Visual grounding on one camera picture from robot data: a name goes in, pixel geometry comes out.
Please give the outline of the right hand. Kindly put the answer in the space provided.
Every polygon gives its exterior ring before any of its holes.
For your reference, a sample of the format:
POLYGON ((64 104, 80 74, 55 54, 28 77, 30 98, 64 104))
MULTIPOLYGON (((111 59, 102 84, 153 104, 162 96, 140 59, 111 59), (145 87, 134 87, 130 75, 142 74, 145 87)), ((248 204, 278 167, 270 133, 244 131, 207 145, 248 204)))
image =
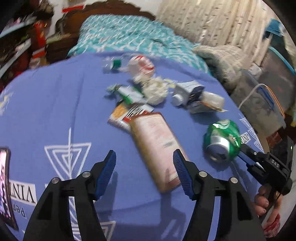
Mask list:
MULTIPOLYGON (((261 186, 258 190, 258 193, 254 197, 254 209, 257 213, 257 216, 263 216, 267 212, 267 207, 269 202, 264 196, 267 192, 267 186, 261 186)), ((263 232, 266 238, 275 237, 280 230, 280 206, 282 203, 283 195, 276 192, 274 195, 276 202, 273 206, 273 210, 263 226, 263 232)))

